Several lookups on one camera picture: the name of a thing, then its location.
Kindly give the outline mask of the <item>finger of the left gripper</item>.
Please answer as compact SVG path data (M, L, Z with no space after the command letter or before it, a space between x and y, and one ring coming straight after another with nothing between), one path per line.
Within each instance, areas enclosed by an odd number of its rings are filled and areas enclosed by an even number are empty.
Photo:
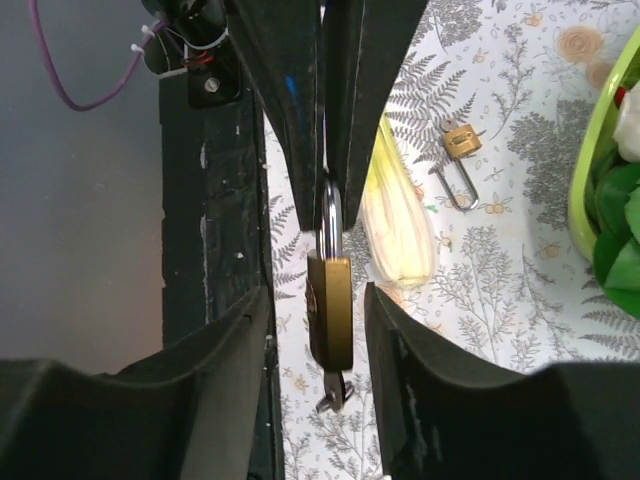
M303 231L319 228L322 176L320 4L225 3L228 32L276 134Z
M378 123L427 4L426 0L326 3L325 146L346 231L356 222Z

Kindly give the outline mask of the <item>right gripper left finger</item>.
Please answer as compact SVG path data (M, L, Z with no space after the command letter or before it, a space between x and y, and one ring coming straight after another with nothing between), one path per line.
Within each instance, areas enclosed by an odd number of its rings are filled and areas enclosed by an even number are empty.
M5 479L244 479L269 316L257 287L220 319L116 374L1 364Z

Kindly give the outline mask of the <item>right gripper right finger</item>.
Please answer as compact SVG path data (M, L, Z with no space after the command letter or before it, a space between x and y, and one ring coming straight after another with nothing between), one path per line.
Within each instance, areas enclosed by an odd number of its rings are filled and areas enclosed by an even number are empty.
M520 374L413 320L374 284L365 331L383 471L395 479L635 479L639 367Z

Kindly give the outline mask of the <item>small key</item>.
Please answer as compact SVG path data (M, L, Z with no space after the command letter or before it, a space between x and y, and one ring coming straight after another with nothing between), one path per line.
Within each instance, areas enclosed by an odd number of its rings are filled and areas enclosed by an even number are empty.
M341 411L354 392L351 381L346 381L341 372L324 373L324 397L317 403L316 412L325 413Z

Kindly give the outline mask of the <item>small brass padlock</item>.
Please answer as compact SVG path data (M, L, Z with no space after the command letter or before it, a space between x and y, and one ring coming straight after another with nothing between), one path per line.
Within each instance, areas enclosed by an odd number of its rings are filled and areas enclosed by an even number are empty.
M316 249L307 257L306 301L311 353L328 373L353 367L352 294L351 259L343 254L340 192L327 178Z

